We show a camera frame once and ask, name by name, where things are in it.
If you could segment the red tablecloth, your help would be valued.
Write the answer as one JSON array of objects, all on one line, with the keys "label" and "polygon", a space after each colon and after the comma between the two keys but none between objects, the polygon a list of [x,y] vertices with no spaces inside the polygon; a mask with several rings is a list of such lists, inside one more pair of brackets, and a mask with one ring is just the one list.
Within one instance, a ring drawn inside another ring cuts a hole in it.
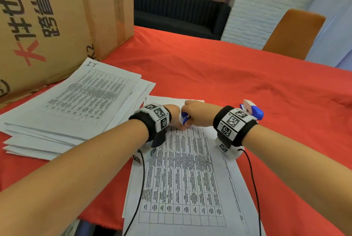
[{"label": "red tablecloth", "polygon": [[[103,61],[156,83],[154,96],[238,107],[251,100],[261,122],[352,170],[352,72],[233,43],[142,27]],[[6,154],[0,132],[0,191],[46,164]],[[343,236],[249,153],[267,236]],[[120,230],[130,159],[81,217]]]}]

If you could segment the large brown cardboard box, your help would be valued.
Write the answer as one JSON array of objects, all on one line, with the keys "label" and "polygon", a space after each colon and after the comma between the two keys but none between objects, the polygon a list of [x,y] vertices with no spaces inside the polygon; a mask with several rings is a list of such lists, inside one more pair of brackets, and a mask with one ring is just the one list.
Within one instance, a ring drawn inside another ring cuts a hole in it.
[{"label": "large brown cardboard box", "polygon": [[133,35],[133,0],[0,0],[0,108]]}]

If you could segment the black sofa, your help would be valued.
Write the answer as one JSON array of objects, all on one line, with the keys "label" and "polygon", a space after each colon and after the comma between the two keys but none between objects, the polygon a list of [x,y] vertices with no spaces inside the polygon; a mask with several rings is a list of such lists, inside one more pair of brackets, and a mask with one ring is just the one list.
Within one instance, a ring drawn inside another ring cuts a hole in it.
[{"label": "black sofa", "polygon": [[134,0],[134,25],[221,40],[231,7],[213,0]]}]

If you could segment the printed table paper sheets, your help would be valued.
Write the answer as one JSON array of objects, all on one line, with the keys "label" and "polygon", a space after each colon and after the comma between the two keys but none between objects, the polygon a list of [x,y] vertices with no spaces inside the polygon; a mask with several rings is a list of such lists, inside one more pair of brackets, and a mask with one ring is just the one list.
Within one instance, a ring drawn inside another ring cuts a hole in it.
[{"label": "printed table paper sheets", "polygon": [[133,161],[125,236],[266,236],[237,161],[216,137],[213,127],[169,127],[144,167]]}]

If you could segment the person's left forearm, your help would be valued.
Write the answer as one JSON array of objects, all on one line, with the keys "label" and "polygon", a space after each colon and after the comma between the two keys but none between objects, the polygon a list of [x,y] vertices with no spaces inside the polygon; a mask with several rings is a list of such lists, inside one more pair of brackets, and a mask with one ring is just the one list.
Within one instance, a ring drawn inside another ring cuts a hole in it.
[{"label": "person's left forearm", "polygon": [[0,236],[60,236],[149,138],[129,120],[0,192]]}]

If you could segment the person's right forearm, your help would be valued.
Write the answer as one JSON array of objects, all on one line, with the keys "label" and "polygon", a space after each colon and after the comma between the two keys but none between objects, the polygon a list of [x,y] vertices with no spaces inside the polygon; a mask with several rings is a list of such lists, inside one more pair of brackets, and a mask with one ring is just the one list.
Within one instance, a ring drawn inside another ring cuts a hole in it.
[{"label": "person's right forearm", "polygon": [[242,145],[345,236],[352,236],[352,170],[266,127],[255,125]]}]

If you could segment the pile of printed papers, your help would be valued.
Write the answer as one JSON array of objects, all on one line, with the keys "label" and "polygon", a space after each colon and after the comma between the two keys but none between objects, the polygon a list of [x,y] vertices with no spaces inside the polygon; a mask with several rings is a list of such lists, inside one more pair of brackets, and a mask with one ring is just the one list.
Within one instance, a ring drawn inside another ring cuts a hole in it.
[{"label": "pile of printed papers", "polygon": [[69,78],[0,115],[6,153],[52,160],[125,122],[155,83],[90,58]]}]

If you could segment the person's right hand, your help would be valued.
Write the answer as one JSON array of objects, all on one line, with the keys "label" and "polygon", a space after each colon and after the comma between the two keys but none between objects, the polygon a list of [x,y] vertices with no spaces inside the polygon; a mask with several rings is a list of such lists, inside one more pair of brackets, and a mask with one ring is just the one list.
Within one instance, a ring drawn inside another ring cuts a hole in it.
[{"label": "person's right hand", "polygon": [[192,125],[197,127],[213,126],[213,120],[222,108],[222,106],[194,100],[189,111],[192,116]]}]

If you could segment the orange chair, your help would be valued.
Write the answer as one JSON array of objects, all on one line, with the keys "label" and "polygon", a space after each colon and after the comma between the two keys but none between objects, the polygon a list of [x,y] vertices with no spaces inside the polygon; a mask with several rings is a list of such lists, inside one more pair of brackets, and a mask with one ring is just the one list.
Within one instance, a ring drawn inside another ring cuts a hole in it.
[{"label": "orange chair", "polygon": [[305,60],[325,20],[325,16],[314,12],[289,9],[262,50]]}]

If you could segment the blue white stapler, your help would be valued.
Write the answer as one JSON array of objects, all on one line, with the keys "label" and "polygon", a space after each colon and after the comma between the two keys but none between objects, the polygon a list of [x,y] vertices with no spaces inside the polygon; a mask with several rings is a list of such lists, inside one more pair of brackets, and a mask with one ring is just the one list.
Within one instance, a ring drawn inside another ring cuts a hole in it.
[{"label": "blue white stapler", "polygon": [[264,117],[264,112],[250,100],[243,100],[243,103],[239,106],[243,111],[254,116],[259,121],[262,120]]}]

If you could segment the person's left hand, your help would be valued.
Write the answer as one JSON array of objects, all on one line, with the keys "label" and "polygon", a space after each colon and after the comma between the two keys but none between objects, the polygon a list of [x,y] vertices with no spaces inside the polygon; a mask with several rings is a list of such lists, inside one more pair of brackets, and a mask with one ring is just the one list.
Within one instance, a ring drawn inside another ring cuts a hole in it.
[{"label": "person's left hand", "polygon": [[177,105],[173,105],[173,104],[163,105],[163,107],[170,112],[170,123],[169,123],[169,126],[172,126],[172,127],[176,128],[176,123],[180,122],[179,121],[179,116],[180,116],[180,113],[181,113],[181,109]]}]

